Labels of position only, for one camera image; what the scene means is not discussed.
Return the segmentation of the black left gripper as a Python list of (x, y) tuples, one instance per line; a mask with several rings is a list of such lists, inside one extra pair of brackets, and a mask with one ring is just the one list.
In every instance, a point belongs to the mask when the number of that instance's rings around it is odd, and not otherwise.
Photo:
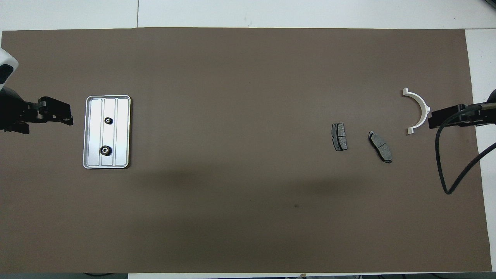
[(5, 132), (29, 134), (29, 123), (60, 122), (72, 126), (73, 117), (68, 103), (45, 96), (36, 104), (23, 100), (17, 92), (4, 87), (0, 93), (0, 129)]

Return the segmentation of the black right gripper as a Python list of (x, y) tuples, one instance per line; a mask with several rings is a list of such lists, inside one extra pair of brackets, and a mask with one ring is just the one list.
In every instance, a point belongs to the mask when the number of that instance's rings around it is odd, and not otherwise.
[[(457, 104), (454, 106), (446, 107), (441, 110), (433, 111), (431, 117), (428, 118), (429, 129), (439, 128), (446, 120), (453, 114), (458, 113), (463, 109), (472, 109), (465, 113), (467, 117), (468, 126), (483, 126), (496, 123), (496, 90), (493, 90), (489, 95), (487, 101), (477, 104), (464, 105)], [(465, 123), (465, 116), (457, 116), (446, 123), (445, 127), (450, 126), (463, 126)]]

